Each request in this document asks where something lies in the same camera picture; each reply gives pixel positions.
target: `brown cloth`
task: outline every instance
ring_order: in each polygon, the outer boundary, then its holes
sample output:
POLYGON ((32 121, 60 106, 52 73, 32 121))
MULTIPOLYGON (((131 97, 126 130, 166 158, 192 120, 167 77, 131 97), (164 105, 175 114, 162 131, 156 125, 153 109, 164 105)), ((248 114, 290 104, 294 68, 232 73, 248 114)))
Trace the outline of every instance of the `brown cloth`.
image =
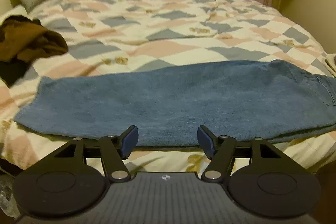
POLYGON ((68 51, 64 38, 24 16, 10 16, 0 26, 0 61, 32 63, 68 51))

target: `patchwork quilt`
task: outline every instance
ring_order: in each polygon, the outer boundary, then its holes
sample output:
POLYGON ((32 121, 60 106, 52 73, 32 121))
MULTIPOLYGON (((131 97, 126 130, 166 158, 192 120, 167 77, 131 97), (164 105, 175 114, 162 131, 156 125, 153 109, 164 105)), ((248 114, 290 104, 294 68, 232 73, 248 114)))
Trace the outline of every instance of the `patchwork quilt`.
MULTIPOLYGON (((12 120, 35 97, 41 76, 57 79, 276 59, 313 74, 335 75, 325 62, 323 48, 306 30, 252 0, 49 0, 30 17, 59 32, 69 52, 36 60, 10 89, 0 82, 1 157, 23 169, 69 140, 34 133, 12 120)), ((336 133, 330 132, 282 143, 279 148, 313 168, 335 157, 335 140, 336 133)), ((130 170, 147 166, 147 171, 161 171, 159 166, 167 171, 199 171, 206 166, 201 151, 136 151, 127 163, 130 170), (186 160, 177 164, 177 158, 186 160)))

